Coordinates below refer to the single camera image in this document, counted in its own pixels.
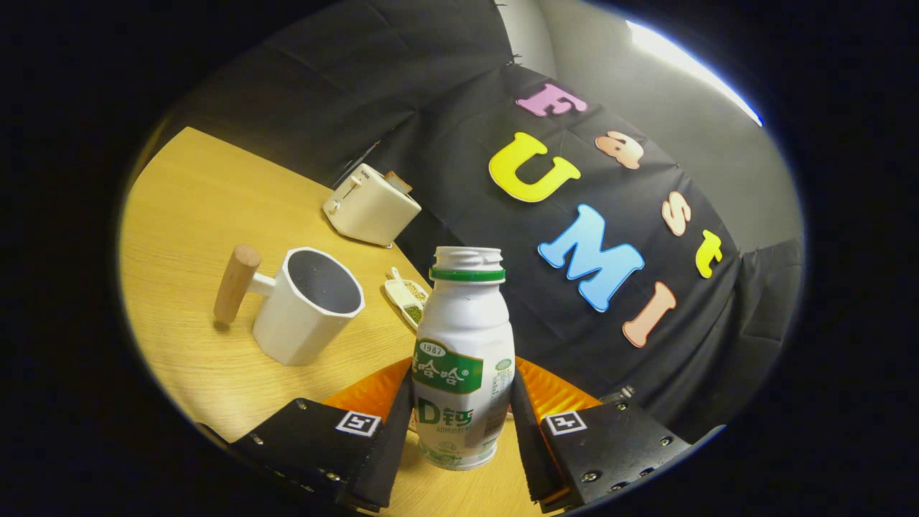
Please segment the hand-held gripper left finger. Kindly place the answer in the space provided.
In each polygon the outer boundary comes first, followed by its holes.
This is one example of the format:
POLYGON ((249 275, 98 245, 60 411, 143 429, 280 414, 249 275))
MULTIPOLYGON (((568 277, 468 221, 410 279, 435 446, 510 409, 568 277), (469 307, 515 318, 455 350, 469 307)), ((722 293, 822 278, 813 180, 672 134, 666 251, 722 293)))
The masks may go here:
POLYGON ((296 397, 235 441, 198 429, 244 465, 324 503, 388 507, 413 408, 411 358, 318 402, 296 397))

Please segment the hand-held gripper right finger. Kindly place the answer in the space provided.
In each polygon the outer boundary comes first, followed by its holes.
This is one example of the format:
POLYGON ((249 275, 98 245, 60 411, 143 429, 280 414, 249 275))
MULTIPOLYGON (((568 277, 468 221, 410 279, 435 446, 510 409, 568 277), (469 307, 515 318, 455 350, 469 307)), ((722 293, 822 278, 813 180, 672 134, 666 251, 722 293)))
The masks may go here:
POLYGON ((596 399, 532 361, 516 358, 510 392, 531 500, 542 513, 608 503, 637 490, 708 444, 693 444, 641 408, 633 387, 596 399))

